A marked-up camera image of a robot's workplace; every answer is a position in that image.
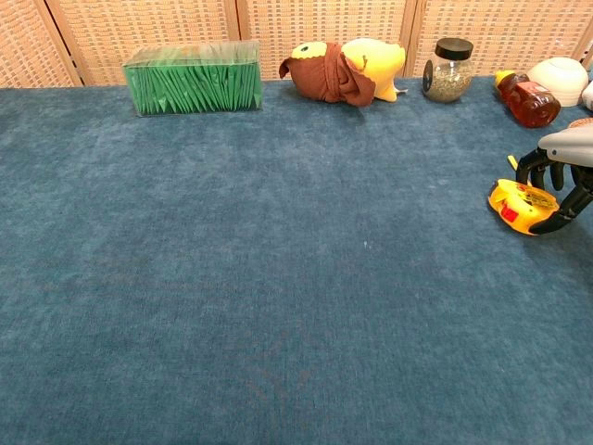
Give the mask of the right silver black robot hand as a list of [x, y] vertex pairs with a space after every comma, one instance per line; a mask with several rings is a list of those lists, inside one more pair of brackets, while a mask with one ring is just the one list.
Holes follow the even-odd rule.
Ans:
[[515, 180], [545, 189], [544, 173], [549, 168], [553, 188], [560, 191], [564, 186], [564, 166], [569, 165], [574, 188], [543, 222], [528, 229], [529, 235], [544, 235], [555, 232], [571, 223], [592, 202], [592, 125], [570, 127], [543, 136], [537, 148], [520, 158]]

